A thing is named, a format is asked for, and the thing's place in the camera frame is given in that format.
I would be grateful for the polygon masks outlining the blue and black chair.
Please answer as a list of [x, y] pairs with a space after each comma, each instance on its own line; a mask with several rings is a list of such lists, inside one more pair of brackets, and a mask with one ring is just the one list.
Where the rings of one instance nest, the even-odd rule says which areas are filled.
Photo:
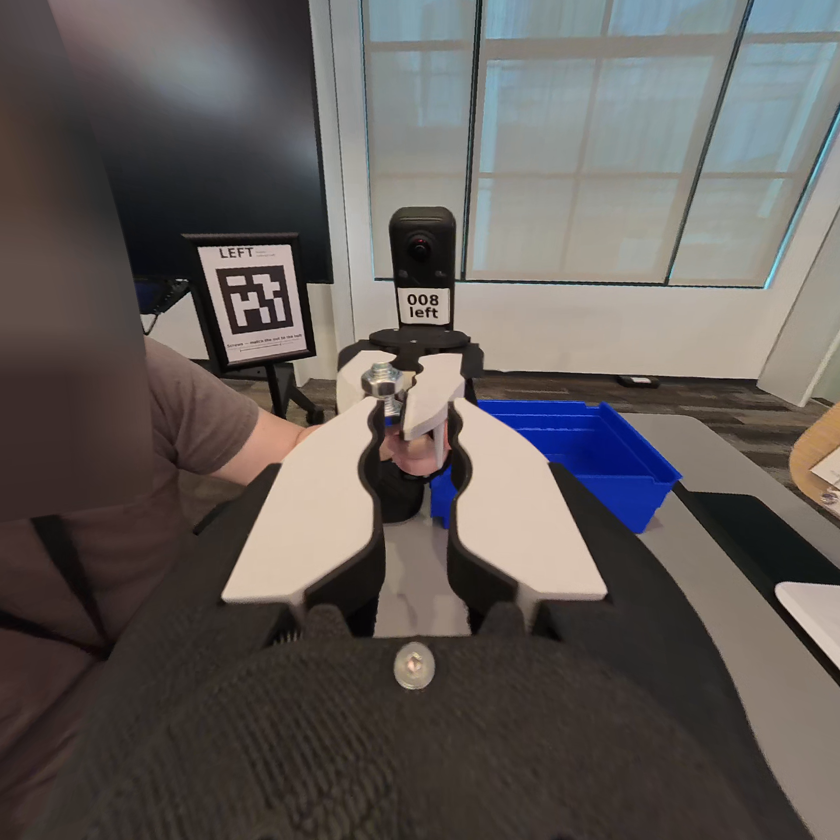
[[160, 315], [168, 312], [190, 292], [190, 281], [172, 276], [135, 276], [133, 278], [141, 316], [152, 316], [149, 327], [143, 327], [148, 337]]

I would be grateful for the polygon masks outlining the black chair base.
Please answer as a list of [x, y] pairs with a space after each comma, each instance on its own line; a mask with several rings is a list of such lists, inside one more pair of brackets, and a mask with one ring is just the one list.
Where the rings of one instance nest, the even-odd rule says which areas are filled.
[[266, 381], [271, 400], [271, 412], [286, 419], [290, 403], [304, 413], [307, 425], [324, 423], [324, 410], [307, 397], [298, 387], [295, 368], [290, 361], [266, 362], [257, 366], [217, 374], [229, 381]]

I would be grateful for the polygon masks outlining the framed marker sign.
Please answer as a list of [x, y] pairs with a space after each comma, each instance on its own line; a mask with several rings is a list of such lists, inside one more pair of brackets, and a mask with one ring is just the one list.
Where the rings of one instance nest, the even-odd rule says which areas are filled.
[[216, 375], [317, 355], [297, 233], [183, 234]]

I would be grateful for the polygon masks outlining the large steel nut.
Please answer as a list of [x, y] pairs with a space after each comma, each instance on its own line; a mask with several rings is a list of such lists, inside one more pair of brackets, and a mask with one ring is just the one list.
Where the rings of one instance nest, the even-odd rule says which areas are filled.
[[404, 373], [390, 362], [376, 362], [360, 378], [366, 396], [385, 400], [404, 391]]

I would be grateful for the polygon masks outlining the blue plastic bin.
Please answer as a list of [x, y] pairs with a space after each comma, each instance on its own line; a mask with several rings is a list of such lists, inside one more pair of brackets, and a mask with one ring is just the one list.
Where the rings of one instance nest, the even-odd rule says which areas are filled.
[[633, 532], [643, 533], [674, 485], [675, 469], [606, 403], [478, 400], [478, 407], [561, 464]]

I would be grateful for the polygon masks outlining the large dark wall screen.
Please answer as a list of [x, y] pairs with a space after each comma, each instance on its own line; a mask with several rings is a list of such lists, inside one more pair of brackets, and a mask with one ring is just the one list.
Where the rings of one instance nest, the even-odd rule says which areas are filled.
[[332, 283], [308, 2], [49, 7], [136, 277], [192, 277], [183, 235], [293, 233]]

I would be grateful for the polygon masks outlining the large gridded window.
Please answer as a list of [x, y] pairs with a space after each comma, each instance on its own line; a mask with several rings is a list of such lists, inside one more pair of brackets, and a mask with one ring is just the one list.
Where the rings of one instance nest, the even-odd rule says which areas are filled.
[[361, 3], [373, 271], [441, 205], [462, 280], [762, 288], [838, 125], [838, 2]]

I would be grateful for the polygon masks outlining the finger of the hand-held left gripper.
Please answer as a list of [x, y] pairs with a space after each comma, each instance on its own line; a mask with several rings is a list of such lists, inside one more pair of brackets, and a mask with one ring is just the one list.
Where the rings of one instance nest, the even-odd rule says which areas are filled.
[[367, 397], [361, 388], [361, 376], [374, 362], [393, 362], [395, 358], [393, 353], [383, 350], [363, 350], [344, 364], [338, 371], [338, 414], [349, 411]]
[[445, 457], [445, 426], [448, 405], [464, 397], [464, 376], [461, 354], [428, 354], [421, 356], [420, 372], [407, 390], [402, 412], [402, 436], [413, 441], [433, 434], [437, 458]]

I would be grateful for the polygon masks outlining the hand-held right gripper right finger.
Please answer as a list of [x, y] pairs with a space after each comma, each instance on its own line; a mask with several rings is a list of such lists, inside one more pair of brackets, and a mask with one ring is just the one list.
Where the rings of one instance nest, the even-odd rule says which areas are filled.
[[448, 582], [468, 609], [500, 602], [536, 618], [546, 602], [600, 602], [607, 587], [548, 459], [464, 397], [449, 405]]

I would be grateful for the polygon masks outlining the person's left hand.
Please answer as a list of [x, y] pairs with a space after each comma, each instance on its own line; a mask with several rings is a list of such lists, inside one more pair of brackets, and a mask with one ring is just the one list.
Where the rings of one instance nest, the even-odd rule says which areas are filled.
[[380, 448], [381, 461], [391, 462], [409, 476], [425, 477], [441, 470], [451, 447], [443, 423], [420, 437], [408, 440], [399, 425], [387, 425]]

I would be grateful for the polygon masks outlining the black desk mat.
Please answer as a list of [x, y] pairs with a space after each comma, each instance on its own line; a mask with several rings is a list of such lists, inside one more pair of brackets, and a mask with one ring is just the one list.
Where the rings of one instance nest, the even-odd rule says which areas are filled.
[[836, 585], [839, 570], [835, 564], [756, 497], [692, 491], [681, 482], [676, 483], [674, 492], [820, 666], [838, 682], [838, 667], [774, 593], [775, 586], [783, 582]]

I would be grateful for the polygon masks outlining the thick steel bolt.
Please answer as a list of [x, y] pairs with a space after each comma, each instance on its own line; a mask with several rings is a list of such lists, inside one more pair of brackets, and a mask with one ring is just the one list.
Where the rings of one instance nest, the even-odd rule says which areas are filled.
[[[388, 360], [384, 361], [377, 361], [377, 362], [390, 362], [392, 365], [393, 363]], [[396, 397], [391, 397], [385, 400], [380, 400], [384, 403], [385, 414], [388, 417], [397, 417], [400, 415], [402, 408], [400, 407], [400, 394], [396, 395]]]

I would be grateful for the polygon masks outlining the white flat board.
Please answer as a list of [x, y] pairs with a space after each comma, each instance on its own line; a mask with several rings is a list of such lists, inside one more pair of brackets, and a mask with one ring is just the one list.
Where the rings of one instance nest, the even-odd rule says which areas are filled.
[[774, 593], [822, 653], [839, 667], [839, 585], [783, 581]]

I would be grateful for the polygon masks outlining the round wooden table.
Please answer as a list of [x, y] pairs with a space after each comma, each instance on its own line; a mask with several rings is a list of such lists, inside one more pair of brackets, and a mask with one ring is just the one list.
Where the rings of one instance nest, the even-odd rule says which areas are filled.
[[789, 468], [795, 487], [820, 510], [839, 519], [839, 404], [797, 440]]

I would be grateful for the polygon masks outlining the person's left forearm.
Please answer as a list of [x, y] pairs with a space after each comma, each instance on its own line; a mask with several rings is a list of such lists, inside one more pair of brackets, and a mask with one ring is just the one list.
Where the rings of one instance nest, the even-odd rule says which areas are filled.
[[244, 487], [266, 467], [278, 465], [289, 453], [323, 425], [300, 427], [279, 416], [259, 409], [247, 439], [238, 448], [220, 445], [220, 441], [201, 443], [197, 454], [180, 459], [179, 467], [187, 473], [210, 476]]

